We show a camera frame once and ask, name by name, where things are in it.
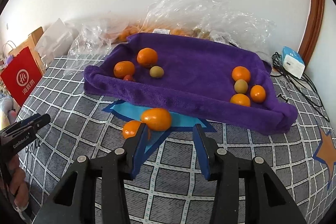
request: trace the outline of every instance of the shopping bag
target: shopping bag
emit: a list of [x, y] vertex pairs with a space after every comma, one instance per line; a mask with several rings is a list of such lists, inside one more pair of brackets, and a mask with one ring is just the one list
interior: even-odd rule
[[14, 57], [0, 75], [7, 90], [22, 107], [30, 93], [42, 78], [29, 47]]

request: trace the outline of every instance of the orange star pattern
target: orange star pattern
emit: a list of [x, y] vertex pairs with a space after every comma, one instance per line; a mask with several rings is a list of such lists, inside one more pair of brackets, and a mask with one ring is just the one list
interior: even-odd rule
[[336, 165], [336, 148], [332, 140], [331, 130], [329, 130], [326, 134], [317, 121], [316, 124], [320, 132], [321, 142], [313, 155], [313, 159], [325, 164], [328, 167], [329, 188], [334, 173], [334, 165]]

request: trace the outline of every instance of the white circle logo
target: white circle logo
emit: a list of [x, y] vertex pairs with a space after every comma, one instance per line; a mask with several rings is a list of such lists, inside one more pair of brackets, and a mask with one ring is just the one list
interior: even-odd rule
[[16, 75], [16, 82], [19, 86], [25, 86], [29, 81], [28, 71], [25, 69], [19, 70]]

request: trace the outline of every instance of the finger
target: finger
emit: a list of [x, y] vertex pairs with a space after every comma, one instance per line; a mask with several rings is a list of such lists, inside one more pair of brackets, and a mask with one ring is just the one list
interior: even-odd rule
[[12, 157], [12, 159], [9, 161], [8, 163], [8, 169], [10, 171], [15, 170], [16, 168], [18, 168], [20, 165], [20, 161], [19, 161], [19, 156], [18, 154], [16, 154], [14, 157]]
[[29, 199], [29, 191], [26, 182], [22, 182], [17, 195], [15, 197], [14, 203], [19, 208], [23, 208], [27, 205]]
[[26, 173], [19, 167], [15, 169], [15, 172], [13, 174], [12, 181], [10, 182], [10, 192], [14, 195], [21, 185], [22, 182], [24, 182], [26, 177]]

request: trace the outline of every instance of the gray plaid bedsheet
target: gray plaid bedsheet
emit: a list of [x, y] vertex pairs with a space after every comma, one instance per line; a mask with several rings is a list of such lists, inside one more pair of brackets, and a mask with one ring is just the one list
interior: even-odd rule
[[[87, 60], [91, 64], [99, 65], [102, 61], [91, 58]], [[19, 154], [30, 185], [34, 214], [79, 155], [101, 157], [124, 143], [121, 130], [125, 122], [102, 111], [117, 99], [84, 93], [83, 70], [72, 76], [63, 75], [65, 62], [66, 58], [54, 60], [18, 117], [24, 119], [34, 113], [51, 116], [51, 123], [38, 132], [38, 141]], [[328, 189], [326, 165], [312, 158], [321, 140], [315, 119], [325, 132], [331, 127], [284, 79], [273, 78], [273, 82], [277, 94], [282, 94], [299, 111], [287, 134], [263, 136], [210, 121], [217, 132], [207, 135], [238, 157], [263, 157], [293, 196], [307, 222], [318, 223], [336, 197], [336, 180], [332, 174]], [[312, 91], [302, 91], [319, 103]], [[101, 223], [100, 188], [98, 179], [96, 223]], [[131, 223], [208, 223], [215, 189], [216, 182], [205, 181], [201, 174], [192, 133], [172, 133], [144, 163], [137, 178], [125, 181]], [[245, 191], [241, 179], [239, 222], [244, 223], [244, 219]]]

